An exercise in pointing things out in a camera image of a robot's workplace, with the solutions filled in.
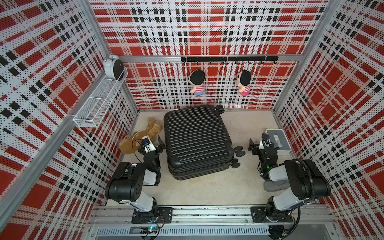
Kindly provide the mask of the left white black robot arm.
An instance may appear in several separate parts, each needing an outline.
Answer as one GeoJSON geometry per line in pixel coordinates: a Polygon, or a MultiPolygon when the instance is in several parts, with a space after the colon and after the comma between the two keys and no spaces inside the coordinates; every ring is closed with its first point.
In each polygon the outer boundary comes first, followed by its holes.
{"type": "Polygon", "coordinates": [[[140,163],[120,163],[105,189],[105,196],[119,204],[133,207],[133,224],[164,224],[166,219],[158,209],[155,198],[148,196],[144,186],[158,186],[161,180],[160,153],[166,149],[161,137],[155,146],[148,136],[142,138],[138,152],[143,155],[140,163]]]}

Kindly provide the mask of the black ribbed hard-shell suitcase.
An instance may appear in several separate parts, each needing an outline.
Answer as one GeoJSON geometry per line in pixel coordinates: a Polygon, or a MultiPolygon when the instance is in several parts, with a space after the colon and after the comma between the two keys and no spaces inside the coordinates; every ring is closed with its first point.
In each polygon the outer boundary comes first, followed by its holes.
{"type": "Polygon", "coordinates": [[[170,111],[164,116],[169,172],[179,181],[238,168],[222,105],[170,111]]]}

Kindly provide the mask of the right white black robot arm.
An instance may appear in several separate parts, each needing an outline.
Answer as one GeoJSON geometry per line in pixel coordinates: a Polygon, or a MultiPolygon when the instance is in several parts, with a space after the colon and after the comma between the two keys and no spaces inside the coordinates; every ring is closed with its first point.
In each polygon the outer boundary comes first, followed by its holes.
{"type": "Polygon", "coordinates": [[[285,160],[277,164],[278,148],[263,134],[259,144],[249,140],[248,151],[259,157],[258,171],[267,192],[283,192],[266,205],[251,207],[253,222],[291,223],[292,212],[331,194],[331,186],[311,160],[285,160]]]}

